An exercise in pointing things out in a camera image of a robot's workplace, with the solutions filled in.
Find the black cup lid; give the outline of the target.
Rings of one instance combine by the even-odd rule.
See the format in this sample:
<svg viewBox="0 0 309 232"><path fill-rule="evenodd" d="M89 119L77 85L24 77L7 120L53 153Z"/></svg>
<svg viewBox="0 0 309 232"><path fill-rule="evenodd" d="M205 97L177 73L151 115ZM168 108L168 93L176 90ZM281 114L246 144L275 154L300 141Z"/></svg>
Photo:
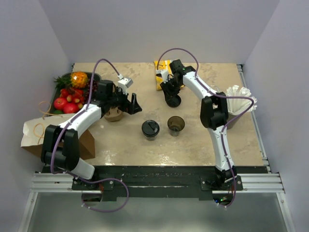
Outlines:
<svg viewBox="0 0 309 232"><path fill-rule="evenodd" d="M146 120L141 126L143 134L157 134L160 131L159 124L154 120Z"/></svg>
<svg viewBox="0 0 309 232"><path fill-rule="evenodd" d="M176 108L181 104L182 100L180 96L176 95L173 98L166 100L166 103L169 107Z"/></svg>

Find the dark coffee cup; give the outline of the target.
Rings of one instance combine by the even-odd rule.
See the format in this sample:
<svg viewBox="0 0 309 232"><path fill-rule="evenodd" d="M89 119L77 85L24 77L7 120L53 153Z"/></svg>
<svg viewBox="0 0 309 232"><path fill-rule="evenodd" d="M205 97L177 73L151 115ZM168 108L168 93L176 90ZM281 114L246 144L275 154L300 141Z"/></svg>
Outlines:
<svg viewBox="0 0 309 232"><path fill-rule="evenodd" d="M172 116L167 121L171 136L178 136L185 127L185 121L180 116Z"/></svg>
<svg viewBox="0 0 309 232"><path fill-rule="evenodd" d="M148 141L154 141L157 138L157 134L144 134L144 137Z"/></svg>

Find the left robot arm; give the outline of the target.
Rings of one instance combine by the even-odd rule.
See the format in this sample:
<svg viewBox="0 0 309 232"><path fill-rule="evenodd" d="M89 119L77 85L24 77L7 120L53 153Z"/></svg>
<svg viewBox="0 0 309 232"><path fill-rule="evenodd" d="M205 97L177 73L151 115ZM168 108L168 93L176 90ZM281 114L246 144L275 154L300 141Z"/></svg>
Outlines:
<svg viewBox="0 0 309 232"><path fill-rule="evenodd" d="M45 129L41 161L48 164L52 172L55 168L70 172L83 178L83 184L88 189L96 189L100 178L94 174L95 167L80 157L79 138L112 108L130 115L142 111L135 93L128 100L127 90L132 83L130 78L122 78L117 84L110 80L99 81L95 97L89 104L67 121Z"/></svg>

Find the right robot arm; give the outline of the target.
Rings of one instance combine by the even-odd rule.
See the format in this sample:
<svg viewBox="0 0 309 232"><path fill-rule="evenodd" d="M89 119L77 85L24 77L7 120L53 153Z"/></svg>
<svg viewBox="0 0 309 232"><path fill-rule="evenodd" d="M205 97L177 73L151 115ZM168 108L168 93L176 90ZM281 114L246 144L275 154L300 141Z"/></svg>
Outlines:
<svg viewBox="0 0 309 232"><path fill-rule="evenodd" d="M181 103L181 86L188 87L201 100L200 121L208 130L215 154L215 184L221 190L232 184L237 185L237 171L232 161L227 141L227 101L223 92L216 92L197 74L197 68L184 66L177 59L170 63L167 70L156 69L155 74L162 77L160 84L165 101L170 107Z"/></svg>

